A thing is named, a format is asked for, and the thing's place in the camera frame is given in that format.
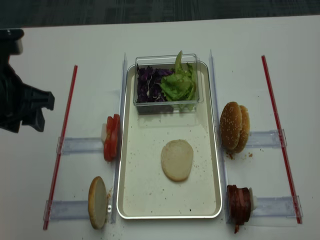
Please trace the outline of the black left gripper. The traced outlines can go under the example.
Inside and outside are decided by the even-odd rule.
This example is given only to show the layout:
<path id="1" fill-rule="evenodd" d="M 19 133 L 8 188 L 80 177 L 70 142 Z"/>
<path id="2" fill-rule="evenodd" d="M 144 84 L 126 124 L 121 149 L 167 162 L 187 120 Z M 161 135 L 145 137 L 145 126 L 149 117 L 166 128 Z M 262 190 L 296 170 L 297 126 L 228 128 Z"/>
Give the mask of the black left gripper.
<path id="1" fill-rule="evenodd" d="M 53 111 L 55 97 L 50 91 L 24 84 L 9 64 L 10 56 L 22 53 L 23 36 L 21 29 L 0 31 L 0 127 L 18 133 L 22 125 L 43 132 L 42 108 Z"/>

